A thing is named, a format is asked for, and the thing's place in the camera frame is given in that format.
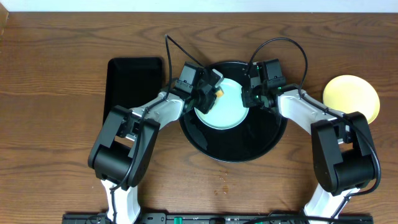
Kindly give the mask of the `green yellow sponge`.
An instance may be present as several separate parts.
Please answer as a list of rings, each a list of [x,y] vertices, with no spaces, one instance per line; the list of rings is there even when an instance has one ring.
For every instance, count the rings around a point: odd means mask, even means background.
[[[222,89],[218,89],[215,94],[217,98],[221,98],[224,95],[224,91]]]

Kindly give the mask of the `light blue plate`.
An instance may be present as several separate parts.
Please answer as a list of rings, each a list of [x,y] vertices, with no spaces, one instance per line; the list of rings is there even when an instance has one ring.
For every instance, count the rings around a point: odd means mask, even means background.
[[[216,99],[214,106],[207,114],[195,108],[199,120],[213,129],[230,129],[244,121],[249,108],[242,102],[242,86],[229,78],[225,78],[220,85],[223,96]]]

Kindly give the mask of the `yellow plate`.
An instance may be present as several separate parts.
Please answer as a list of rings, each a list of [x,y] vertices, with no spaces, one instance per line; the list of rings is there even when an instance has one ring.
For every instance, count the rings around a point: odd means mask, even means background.
[[[323,90],[323,104],[327,107],[353,113],[359,111],[372,123],[380,111],[380,99],[374,87],[354,75],[340,75],[329,81]]]

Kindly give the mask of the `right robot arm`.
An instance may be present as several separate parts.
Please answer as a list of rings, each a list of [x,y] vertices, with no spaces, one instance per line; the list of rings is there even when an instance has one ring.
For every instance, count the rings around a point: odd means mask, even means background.
[[[311,136],[318,185],[303,209],[306,223],[334,223],[352,197],[378,187],[381,166],[362,113],[330,109],[301,86],[288,85],[277,59],[249,62],[245,74],[250,79],[242,89],[245,108],[289,119]]]

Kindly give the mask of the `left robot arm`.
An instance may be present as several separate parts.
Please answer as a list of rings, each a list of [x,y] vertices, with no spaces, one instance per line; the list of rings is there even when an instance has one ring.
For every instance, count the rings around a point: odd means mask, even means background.
[[[170,78],[156,98],[135,108],[114,106],[88,156],[106,189],[108,211],[103,223],[135,223],[141,212],[137,186],[154,150],[159,131],[198,109],[207,114],[222,96],[224,76],[214,68],[185,63],[178,78]]]

